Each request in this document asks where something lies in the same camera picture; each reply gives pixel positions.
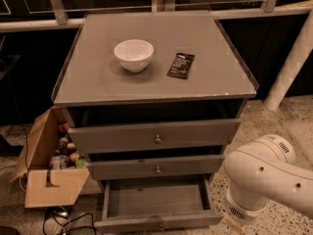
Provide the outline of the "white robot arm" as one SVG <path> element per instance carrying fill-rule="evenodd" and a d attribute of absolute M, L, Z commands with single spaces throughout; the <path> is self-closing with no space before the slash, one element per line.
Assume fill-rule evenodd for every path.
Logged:
<path fill-rule="evenodd" d="M 313 218 L 313 171 L 295 164 L 291 143 L 263 135 L 229 153 L 223 163 L 230 184 L 226 220 L 241 232 L 253 224 L 271 200 Z"/>

